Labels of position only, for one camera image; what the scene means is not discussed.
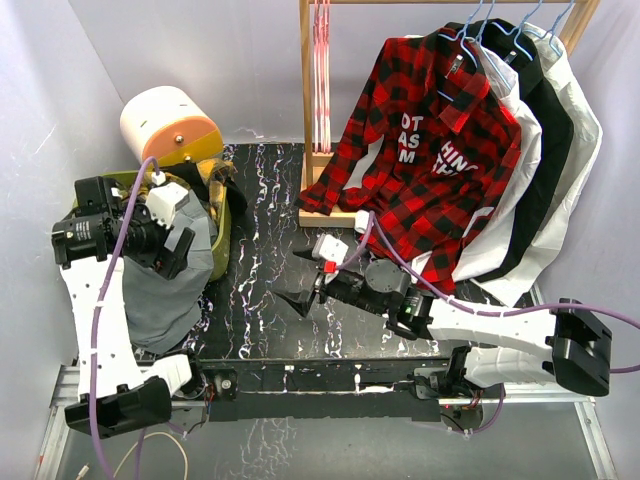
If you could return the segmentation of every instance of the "blue hanger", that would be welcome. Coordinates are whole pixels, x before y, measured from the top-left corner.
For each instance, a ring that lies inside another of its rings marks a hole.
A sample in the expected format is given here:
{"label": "blue hanger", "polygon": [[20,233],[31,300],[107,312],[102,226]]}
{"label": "blue hanger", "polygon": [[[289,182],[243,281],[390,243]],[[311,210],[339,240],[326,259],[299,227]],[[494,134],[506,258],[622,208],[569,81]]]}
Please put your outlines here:
{"label": "blue hanger", "polygon": [[467,19],[467,23],[464,24],[464,27],[458,32],[458,34],[454,37],[451,38],[449,35],[446,35],[444,33],[439,33],[438,36],[442,37],[442,38],[446,38],[447,40],[450,40],[452,42],[455,42],[457,40],[460,40],[460,47],[462,48],[462,50],[469,55],[469,57],[471,58],[471,60],[473,61],[473,64],[475,65],[476,68],[478,68],[478,62],[476,61],[475,56],[473,55],[473,53],[471,53],[471,50],[469,50],[465,45],[464,45],[464,41],[466,39],[467,36],[467,29],[469,28],[469,24],[471,23],[471,20],[473,20],[473,17],[476,16],[476,14],[480,11],[480,9],[482,8],[482,5],[484,4],[484,0],[480,0],[480,3],[478,3],[478,8],[476,8],[476,11],[473,12],[471,15],[469,15],[469,18]]}
{"label": "blue hanger", "polygon": [[[524,24],[527,22],[527,20],[529,20],[529,18],[531,18],[531,16],[536,13],[540,7],[542,6],[542,2],[544,2],[544,0],[538,0],[538,5],[536,6],[536,8],[533,9],[533,11],[531,13],[528,13],[527,15],[524,16],[524,18],[522,19],[522,22],[520,22],[520,25],[518,26],[518,33],[516,35],[516,38],[513,39],[513,43],[515,45],[519,45],[518,44],[518,38],[520,38],[520,35],[522,35],[522,28],[524,27]],[[531,57],[531,55],[529,55],[528,52],[526,52],[527,57],[529,58],[530,61],[533,60],[533,58]]]}
{"label": "blue hanger", "polygon": [[484,33],[484,29],[487,28],[487,23],[489,23],[489,17],[491,16],[491,12],[493,12],[493,7],[496,6],[496,0],[491,0],[491,8],[489,8],[489,13],[487,13],[487,17],[482,22],[482,26],[480,27],[480,31],[478,35],[476,35],[476,43],[480,45],[482,43],[482,34]]}
{"label": "blue hanger", "polygon": [[565,9],[564,12],[562,12],[558,18],[556,18],[556,21],[553,24],[553,27],[551,27],[551,30],[547,30],[544,35],[540,35],[538,32],[535,32],[533,30],[530,29],[525,29],[526,33],[530,33],[531,35],[533,35],[534,37],[538,37],[540,40],[544,40],[544,38],[549,35],[549,33],[551,33],[551,38],[549,39],[549,46],[551,47],[551,49],[556,53],[556,55],[558,55],[559,57],[562,56],[562,52],[560,51],[560,49],[558,47],[556,47],[553,43],[553,38],[556,35],[556,28],[558,28],[558,24],[560,23],[560,20],[562,20],[562,18],[567,14],[567,12],[571,9],[571,7],[574,5],[575,0],[571,0],[571,2],[569,3],[569,6]]}
{"label": "blue hanger", "polygon": [[520,34],[522,33],[522,26],[524,25],[524,23],[529,20],[529,18],[531,17],[531,15],[533,15],[534,13],[536,13],[538,11],[538,9],[540,8],[540,6],[542,5],[542,2],[544,0],[538,0],[538,5],[536,6],[536,8],[533,10],[533,12],[525,15],[525,17],[522,19],[522,22],[520,22],[520,25],[518,25],[517,27],[513,27],[513,29],[510,32],[507,32],[502,25],[500,25],[497,22],[491,22],[491,25],[495,26],[498,28],[498,30],[500,30],[502,33],[504,33],[507,36],[511,36],[514,33],[518,32],[516,34],[516,37],[513,39],[513,44],[515,45],[515,47],[520,50],[522,53],[524,53],[525,57],[527,57],[529,59],[529,61],[533,61],[533,57],[531,56],[531,54],[529,52],[527,52],[524,48],[522,48],[520,46],[520,44],[518,43],[518,38],[520,37]]}
{"label": "blue hanger", "polygon": [[[495,5],[496,5],[496,0],[491,0],[491,7],[489,8],[489,12],[487,13],[486,18],[484,19],[484,22],[482,22],[482,26],[480,27],[480,31],[478,32],[478,35],[476,35],[476,38],[474,39],[475,42],[478,44],[478,48],[482,48],[482,34],[484,33],[484,29],[487,27],[487,23],[489,23],[489,17],[491,16],[491,12],[493,11],[493,7],[495,7]],[[509,90],[513,89],[511,84],[507,82],[507,79],[504,78],[504,75],[502,74],[498,66],[495,64],[493,59],[487,54],[484,54],[484,56],[489,61],[489,63],[493,66],[493,69],[496,71],[496,73],[500,77],[500,80],[502,80],[502,83],[504,83]]]}
{"label": "blue hanger", "polygon": [[569,6],[565,9],[564,12],[562,12],[560,14],[560,16],[558,18],[556,18],[556,21],[553,22],[553,27],[551,27],[551,30],[547,31],[544,35],[546,36],[547,33],[551,33],[551,38],[549,39],[549,46],[553,49],[554,52],[556,52],[558,54],[559,57],[562,56],[562,52],[560,52],[560,50],[558,49],[558,47],[556,47],[552,41],[553,41],[553,37],[556,36],[556,28],[558,28],[558,24],[560,23],[560,20],[562,20],[562,18],[569,12],[569,10],[571,10],[571,7],[573,7],[573,5],[576,3],[576,0],[571,0],[571,2],[569,2]]}
{"label": "blue hanger", "polygon": [[453,102],[453,98],[451,98],[449,95],[447,95],[444,92],[441,92],[440,90],[438,90],[438,93],[443,96],[444,98],[446,98],[447,100],[449,100],[450,102]]}

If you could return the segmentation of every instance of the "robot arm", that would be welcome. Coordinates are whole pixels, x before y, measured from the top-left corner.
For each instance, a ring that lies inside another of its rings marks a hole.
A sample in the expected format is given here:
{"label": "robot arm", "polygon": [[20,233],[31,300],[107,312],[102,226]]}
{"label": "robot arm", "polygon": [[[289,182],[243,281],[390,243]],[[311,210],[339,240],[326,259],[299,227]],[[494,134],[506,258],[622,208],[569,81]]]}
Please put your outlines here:
{"label": "robot arm", "polygon": [[[89,433],[88,394],[91,365],[91,326],[99,290],[107,274],[111,252],[122,225],[123,209],[115,181],[95,177],[76,182],[78,207],[74,216],[56,223],[52,243],[56,263],[69,290],[78,339],[79,403],[66,408],[69,427]],[[136,204],[127,230],[123,254],[153,268],[167,280],[186,267],[194,238],[185,229],[174,251],[164,247],[176,211],[187,191],[169,183],[151,189],[145,203]],[[98,326],[97,403],[101,437],[163,423],[171,416],[171,397],[188,386],[196,388],[194,359],[172,355],[140,371],[129,338],[122,294],[124,259],[116,261],[102,302]]]}
{"label": "robot arm", "polygon": [[[611,331],[592,313],[570,308],[508,318],[465,313],[412,286],[411,275],[390,260],[370,263],[364,275],[338,270],[346,254],[340,244],[323,235],[313,250],[294,252],[317,262],[320,272],[313,288],[275,293],[302,316],[309,313],[316,297],[320,303],[332,297],[386,317],[386,327],[409,340],[464,340],[496,347],[454,349],[446,372],[428,374],[427,383],[438,393],[450,394],[460,385],[468,391],[504,382],[557,382],[584,395],[608,394]],[[458,303],[475,311],[512,310]]]}

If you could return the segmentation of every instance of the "white shirt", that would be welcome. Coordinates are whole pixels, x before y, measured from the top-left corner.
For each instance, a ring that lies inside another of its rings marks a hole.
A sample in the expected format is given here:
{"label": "white shirt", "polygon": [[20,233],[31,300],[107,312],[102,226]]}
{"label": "white shirt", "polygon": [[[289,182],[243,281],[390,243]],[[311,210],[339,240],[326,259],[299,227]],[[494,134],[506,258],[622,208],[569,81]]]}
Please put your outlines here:
{"label": "white shirt", "polygon": [[[476,46],[476,51],[494,95],[520,124],[521,154],[487,226],[462,251],[453,271],[456,282],[491,272],[502,265],[511,242],[516,204],[531,183],[542,150],[542,128],[531,109],[520,100],[518,74],[491,50]],[[475,215],[472,222],[490,212],[477,213],[480,215]],[[416,257],[412,262],[414,270],[422,272],[430,255],[428,252]]]}
{"label": "white shirt", "polygon": [[547,215],[516,268],[504,277],[480,286],[506,305],[513,306],[533,286],[538,275],[558,256],[569,225],[569,217],[582,192],[602,143],[602,127],[595,117],[578,84],[562,42],[554,37],[540,39],[545,30],[525,24],[524,33],[533,40],[538,50],[545,77],[551,83],[562,107],[574,124],[574,135],[567,162]]}

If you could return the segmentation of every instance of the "gray cloth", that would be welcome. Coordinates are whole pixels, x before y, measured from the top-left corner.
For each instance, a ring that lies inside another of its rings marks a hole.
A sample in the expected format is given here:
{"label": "gray cloth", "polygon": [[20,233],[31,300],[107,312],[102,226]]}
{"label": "gray cloth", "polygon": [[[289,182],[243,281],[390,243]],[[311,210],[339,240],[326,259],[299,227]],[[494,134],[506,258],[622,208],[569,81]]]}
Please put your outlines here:
{"label": "gray cloth", "polygon": [[152,353],[168,351],[200,320],[198,298],[213,271],[211,245],[218,231],[193,191],[189,192],[189,203],[177,212],[165,246],[173,250],[186,227],[196,236],[187,255],[187,268],[173,280],[124,259],[123,295],[129,335],[135,345]]}

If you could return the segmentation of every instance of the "shirt sleeve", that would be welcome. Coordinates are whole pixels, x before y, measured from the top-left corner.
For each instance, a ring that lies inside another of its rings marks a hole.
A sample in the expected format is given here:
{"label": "shirt sleeve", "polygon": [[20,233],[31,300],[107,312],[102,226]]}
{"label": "shirt sleeve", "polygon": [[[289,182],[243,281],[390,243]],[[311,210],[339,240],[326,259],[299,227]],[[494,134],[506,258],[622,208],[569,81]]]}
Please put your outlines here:
{"label": "shirt sleeve", "polygon": [[367,154],[368,145],[384,135],[394,76],[391,62],[393,40],[388,39],[378,54],[336,152],[318,181],[300,193],[295,202],[298,207],[329,215],[349,181],[356,162]]}

